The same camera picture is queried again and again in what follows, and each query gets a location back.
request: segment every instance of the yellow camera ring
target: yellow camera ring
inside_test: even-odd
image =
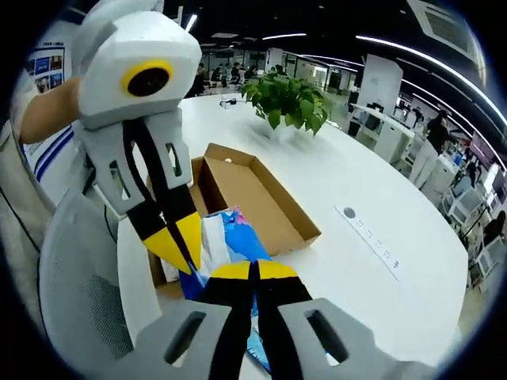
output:
[[[163,59],[152,59],[130,68],[121,79],[122,90],[133,97],[157,93],[173,77],[173,68]]]

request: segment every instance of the cable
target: cable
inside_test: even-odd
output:
[[[10,210],[13,212],[14,216],[16,217],[17,221],[19,222],[19,224],[20,224],[21,228],[23,229],[23,231],[25,232],[26,236],[28,237],[28,239],[32,243],[33,248],[37,251],[37,253],[40,254],[39,247],[37,246],[37,244],[35,244],[35,241],[32,239],[32,236],[29,234],[28,229],[26,228],[25,224],[23,223],[23,221],[21,220],[21,218],[19,217],[19,215],[17,214],[17,212],[14,210],[13,205],[7,199],[7,196],[3,192],[3,188],[1,186],[0,186],[0,192],[2,193],[3,199],[6,200],[7,205],[9,206]]]
[[[108,231],[109,231],[109,236],[111,237],[111,239],[114,241],[114,244],[118,244],[118,241],[116,241],[116,239],[114,238],[114,235],[112,234],[112,231],[111,231],[111,226],[109,225],[109,220],[108,220],[108,207],[106,205],[104,205],[104,219],[105,219],[105,225],[108,227]]]

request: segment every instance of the potted plant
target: potted plant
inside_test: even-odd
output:
[[[269,73],[246,83],[242,96],[256,108],[255,114],[268,120],[275,130],[282,124],[312,131],[315,136],[328,117],[324,96],[300,78]]]

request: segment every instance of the office desk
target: office desk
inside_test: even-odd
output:
[[[373,151],[390,164],[400,160],[407,145],[412,141],[415,134],[399,121],[376,109],[358,104],[351,105],[361,111],[369,113],[383,122],[379,134],[374,131],[369,131],[366,127],[362,128],[362,133],[366,132],[366,135],[376,140]]]
[[[311,247],[275,260],[291,265],[314,298],[328,298],[368,326],[385,352],[437,365],[461,311],[467,252],[436,208],[384,160],[337,128],[324,125],[314,139],[296,134],[293,140],[272,142],[257,133],[265,121],[251,104],[224,109],[220,99],[182,101],[190,156],[201,156],[209,143],[218,143],[259,157],[322,231]],[[139,152],[135,163],[146,177]],[[353,207],[382,237],[410,279],[411,301],[335,204]],[[146,249],[127,219],[118,231],[118,276],[134,340],[160,308]],[[244,359],[242,378],[264,377]]]

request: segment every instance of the white table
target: white table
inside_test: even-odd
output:
[[[328,298],[368,326],[388,354],[437,365],[456,330],[467,252],[436,208],[389,164],[337,128],[325,125],[315,139],[299,134],[275,143],[256,132],[265,121],[250,104],[224,109],[220,99],[181,103],[191,157],[202,155],[209,143],[257,155],[322,231],[311,247],[276,260],[291,265],[314,298]],[[143,161],[138,155],[135,159],[144,176]],[[412,302],[336,212],[336,203],[353,207],[402,262],[415,295]],[[118,231],[118,275],[135,340],[140,329],[160,316],[160,308],[146,249],[127,219]],[[242,378],[264,377],[263,370],[244,359]]]
[[[368,130],[366,127],[362,128],[362,133],[365,133],[376,141],[373,151],[390,164],[400,160],[406,147],[414,138],[414,132],[376,109],[358,104],[352,104],[352,106],[369,113],[383,122],[382,130],[379,134]]]

